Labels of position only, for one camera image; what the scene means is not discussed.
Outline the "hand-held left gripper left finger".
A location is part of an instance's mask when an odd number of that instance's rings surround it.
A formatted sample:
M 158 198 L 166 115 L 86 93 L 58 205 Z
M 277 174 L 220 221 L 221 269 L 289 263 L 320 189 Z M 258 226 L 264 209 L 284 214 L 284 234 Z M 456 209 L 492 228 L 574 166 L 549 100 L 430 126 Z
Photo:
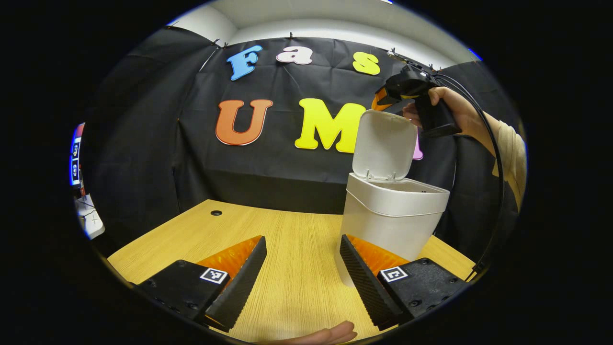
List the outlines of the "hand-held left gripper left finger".
M 258 235 L 193 264 L 177 260 L 136 285 L 153 303 L 199 325 L 232 329 L 267 256 Z

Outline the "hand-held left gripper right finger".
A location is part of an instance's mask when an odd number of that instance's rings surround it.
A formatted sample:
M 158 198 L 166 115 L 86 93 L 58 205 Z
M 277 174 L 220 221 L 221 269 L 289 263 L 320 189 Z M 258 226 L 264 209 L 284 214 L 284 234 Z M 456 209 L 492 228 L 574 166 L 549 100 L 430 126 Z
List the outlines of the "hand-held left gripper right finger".
M 469 286 L 431 258 L 408 262 L 349 234 L 342 234 L 339 253 L 366 312 L 381 331 L 423 316 Z

